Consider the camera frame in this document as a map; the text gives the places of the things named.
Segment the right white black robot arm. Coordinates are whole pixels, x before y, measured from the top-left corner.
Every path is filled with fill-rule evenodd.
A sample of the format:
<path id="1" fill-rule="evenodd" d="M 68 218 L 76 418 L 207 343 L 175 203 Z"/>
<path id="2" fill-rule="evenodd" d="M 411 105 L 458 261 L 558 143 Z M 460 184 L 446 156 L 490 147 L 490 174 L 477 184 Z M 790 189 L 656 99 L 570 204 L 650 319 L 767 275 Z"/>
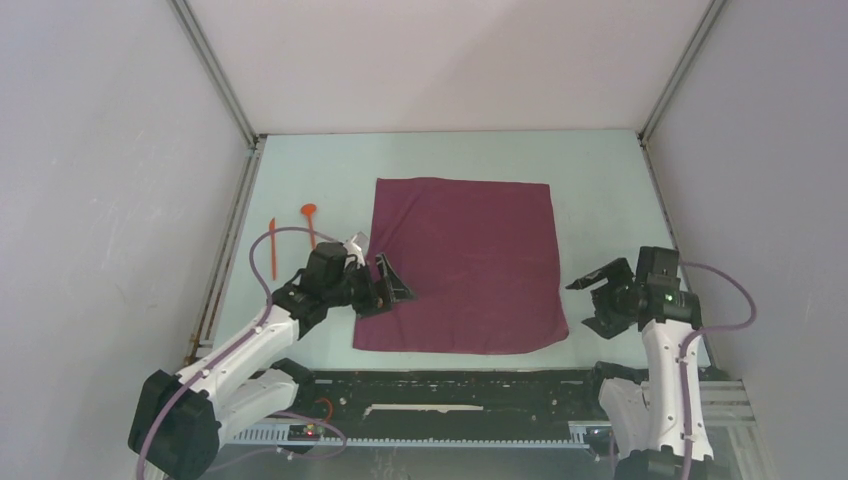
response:
<path id="1" fill-rule="evenodd" d="M 643 246 L 637 265 L 618 258 L 571 284 L 590 289 L 584 325 L 604 339 L 640 333 L 645 373 L 599 361 L 581 392 L 585 411 L 611 423 L 616 479 L 726 479 L 704 426 L 698 369 L 699 298 L 681 289 L 679 253 Z"/>

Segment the maroon cloth napkin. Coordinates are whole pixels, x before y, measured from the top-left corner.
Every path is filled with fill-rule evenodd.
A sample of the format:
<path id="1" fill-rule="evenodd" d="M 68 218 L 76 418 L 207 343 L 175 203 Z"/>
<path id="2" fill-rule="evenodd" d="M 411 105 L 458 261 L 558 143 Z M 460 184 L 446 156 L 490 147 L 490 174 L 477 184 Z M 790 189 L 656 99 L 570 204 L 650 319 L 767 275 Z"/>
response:
<path id="1" fill-rule="evenodd" d="M 415 299 L 357 321 L 358 350 L 511 355 L 568 337 L 546 184 L 380 179 L 368 250 L 378 254 Z"/>

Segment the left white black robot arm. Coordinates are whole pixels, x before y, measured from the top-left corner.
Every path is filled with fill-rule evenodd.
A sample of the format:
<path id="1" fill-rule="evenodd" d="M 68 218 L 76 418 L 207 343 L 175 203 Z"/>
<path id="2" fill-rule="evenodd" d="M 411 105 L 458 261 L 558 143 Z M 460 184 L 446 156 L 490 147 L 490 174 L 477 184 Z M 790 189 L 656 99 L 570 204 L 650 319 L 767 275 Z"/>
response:
<path id="1" fill-rule="evenodd" d="M 237 334 L 193 364 L 170 374 L 158 370 L 143 383 L 128 446 L 147 466 L 171 479 L 197 479 L 223 444 L 278 411 L 304 416 L 315 388 L 269 361 L 302 340 L 330 309 L 351 307 L 360 319 L 390 311 L 416 295 L 379 254 L 368 263 L 353 240 L 321 242 L 306 265 L 276 290 Z"/>

